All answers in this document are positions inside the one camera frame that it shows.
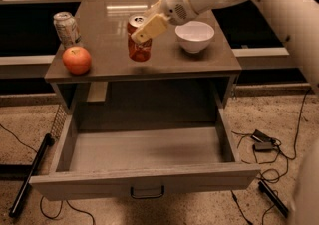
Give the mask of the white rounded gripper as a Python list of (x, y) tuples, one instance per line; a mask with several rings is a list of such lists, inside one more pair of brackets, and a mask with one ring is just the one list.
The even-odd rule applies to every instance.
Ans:
[(159, 0), (144, 12), (147, 20), (131, 34), (136, 44), (162, 34), (168, 28), (168, 23), (183, 25), (198, 16), (189, 0)]

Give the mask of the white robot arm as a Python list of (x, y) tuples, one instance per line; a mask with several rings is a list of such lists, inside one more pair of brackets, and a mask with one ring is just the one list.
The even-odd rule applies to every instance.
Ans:
[[(159, 0), (132, 34), (140, 44), (199, 14), (245, 0)], [(258, 8), (314, 92), (319, 92), (319, 4), (314, 0), (250, 0)]]

